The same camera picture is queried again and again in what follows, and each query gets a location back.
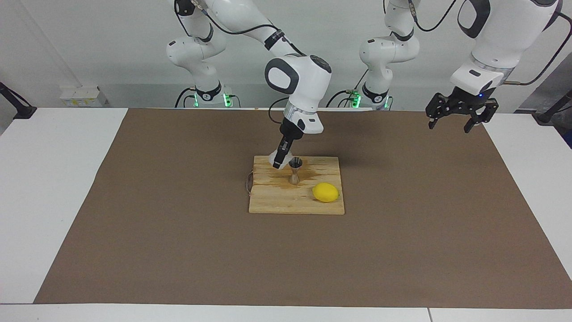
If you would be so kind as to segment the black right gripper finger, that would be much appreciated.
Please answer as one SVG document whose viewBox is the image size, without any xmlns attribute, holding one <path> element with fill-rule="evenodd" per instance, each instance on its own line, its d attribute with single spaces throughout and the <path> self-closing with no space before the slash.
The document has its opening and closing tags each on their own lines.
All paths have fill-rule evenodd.
<svg viewBox="0 0 572 322">
<path fill-rule="evenodd" d="M 280 142 L 273 153 L 273 167 L 275 169 L 283 169 L 294 158 L 290 152 L 293 142 L 293 140 L 282 140 Z"/>
</svg>

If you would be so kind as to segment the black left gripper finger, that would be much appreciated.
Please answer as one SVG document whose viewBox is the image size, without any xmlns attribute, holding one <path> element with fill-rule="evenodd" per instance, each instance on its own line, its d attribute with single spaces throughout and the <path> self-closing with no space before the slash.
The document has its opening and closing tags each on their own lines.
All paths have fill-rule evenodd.
<svg viewBox="0 0 572 322">
<path fill-rule="evenodd" d="M 427 104 L 425 114 L 429 118 L 428 127 L 433 130 L 439 119 L 452 114 L 449 98 L 441 93 L 436 93 Z"/>
<path fill-rule="evenodd" d="M 464 132 L 468 134 L 474 128 L 474 126 L 482 123 L 488 123 L 494 116 L 495 112 L 498 110 L 498 107 L 499 104 L 496 99 L 487 100 L 483 106 L 479 106 L 478 108 L 470 107 L 470 119 L 464 126 Z"/>
</svg>

